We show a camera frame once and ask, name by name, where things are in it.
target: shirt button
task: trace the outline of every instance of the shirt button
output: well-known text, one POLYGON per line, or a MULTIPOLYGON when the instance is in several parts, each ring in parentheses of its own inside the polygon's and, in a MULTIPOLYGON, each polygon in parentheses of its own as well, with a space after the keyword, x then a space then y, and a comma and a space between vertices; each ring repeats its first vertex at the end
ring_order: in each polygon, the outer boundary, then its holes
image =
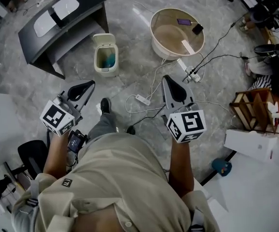
POLYGON ((126 223, 125 223, 125 226, 126 226, 126 227, 131 227, 131 226, 132 226, 132 223, 131 223, 131 222, 126 222, 126 223))

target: purple phone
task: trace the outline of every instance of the purple phone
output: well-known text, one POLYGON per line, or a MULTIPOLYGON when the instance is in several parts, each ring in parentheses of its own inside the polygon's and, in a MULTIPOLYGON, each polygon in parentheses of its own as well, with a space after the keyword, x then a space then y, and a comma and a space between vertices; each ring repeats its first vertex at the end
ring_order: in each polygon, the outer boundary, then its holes
POLYGON ((178 24, 191 26, 191 21, 189 19, 177 19, 178 24))

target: beige shirt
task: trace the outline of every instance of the beige shirt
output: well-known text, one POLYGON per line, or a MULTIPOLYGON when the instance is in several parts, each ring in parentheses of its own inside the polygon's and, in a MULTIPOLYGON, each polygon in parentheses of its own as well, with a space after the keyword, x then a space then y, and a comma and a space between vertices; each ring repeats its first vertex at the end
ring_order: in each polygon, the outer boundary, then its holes
MULTIPOLYGON (((207 232, 219 228, 201 191, 182 199, 167 177, 151 147, 136 136, 110 133, 83 148, 79 164, 65 177, 39 174, 39 212, 35 231, 70 231, 79 213, 87 214, 113 205, 126 232, 186 232, 195 208, 204 214, 207 232)), ((14 206, 13 225, 28 231, 22 207, 28 190, 14 206)))

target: grey trousers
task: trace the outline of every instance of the grey trousers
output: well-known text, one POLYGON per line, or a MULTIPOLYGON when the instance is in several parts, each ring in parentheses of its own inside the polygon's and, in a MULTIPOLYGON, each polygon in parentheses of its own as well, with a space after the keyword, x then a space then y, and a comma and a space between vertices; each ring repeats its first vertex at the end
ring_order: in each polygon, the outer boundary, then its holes
POLYGON ((115 118, 112 114, 103 113, 100 121, 88 133, 88 140, 91 141, 107 133, 117 132, 115 118))

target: grey tiled floor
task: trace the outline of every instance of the grey tiled floor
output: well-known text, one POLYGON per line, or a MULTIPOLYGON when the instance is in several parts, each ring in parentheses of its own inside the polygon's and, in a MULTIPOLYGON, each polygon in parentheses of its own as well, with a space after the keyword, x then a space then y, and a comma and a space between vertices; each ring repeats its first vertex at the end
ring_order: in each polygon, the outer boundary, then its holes
MULTIPOLYGON (((246 12, 239 0, 233 3, 226 0, 134 1, 142 3, 152 12, 165 7, 175 7, 192 14, 204 27, 205 45, 201 50, 203 55, 215 46, 232 22, 246 12)), ((37 0, 29 0, 21 6, 21 9, 36 2, 37 0)), ((45 140, 46 130, 39 120, 40 113, 47 101, 52 99, 64 84, 64 80, 25 62, 18 32, 39 9, 35 6, 25 16, 23 11, 7 15, 0 29, 0 93, 9 93, 13 96, 27 141, 45 140)), ((145 114, 130 115, 125 111, 125 100, 131 94, 146 97, 150 93, 154 71, 161 63, 161 58, 152 50, 150 29, 143 20, 145 18, 149 22, 152 12, 131 0, 107 0, 106 11, 110 32, 115 35, 119 48, 119 76, 103 78, 95 73, 94 46, 91 38, 83 40, 58 62, 64 70, 67 82, 94 79, 97 84, 89 103, 82 110, 84 119, 78 128, 83 133, 88 133, 98 122, 99 114, 96 105, 103 97, 111 99, 120 131, 142 118, 145 114), (141 13, 142 19, 134 12, 135 10, 141 13)), ((238 55, 239 52, 254 56, 251 51, 260 43, 255 35, 244 35, 235 26, 209 59, 225 53, 238 55)), ((183 59, 187 66, 195 66, 200 60, 200 55, 183 59)), ((179 65, 173 67, 173 65, 167 65, 157 72, 155 87, 164 74, 181 79, 184 77, 181 67, 179 65)), ((243 71, 243 63, 240 59, 224 57, 208 64, 204 80, 201 83, 191 83, 190 87, 199 101, 209 100, 228 108, 235 92, 245 90, 250 82, 251 80, 243 71)), ((132 111, 147 109, 133 98, 130 98, 127 105, 132 111)), ((217 105, 209 103, 199 105, 204 110, 208 130, 200 139, 190 143, 190 146, 195 177, 201 181, 211 171, 210 163, 214 158, 229 154, 229 150, 223 148, 223 142, 225 130, 231 127, 232 116, 217 105)), ((162 106, 161 89, 158 89, 152 98, 150 108, 160 106, 162 106)), ((164 168, 168 168, 171 138, 161 118, 157 116, 152 120, 146 119, 136 126, 136 130, 139 137, 147 140, 154 147, 164 168)))

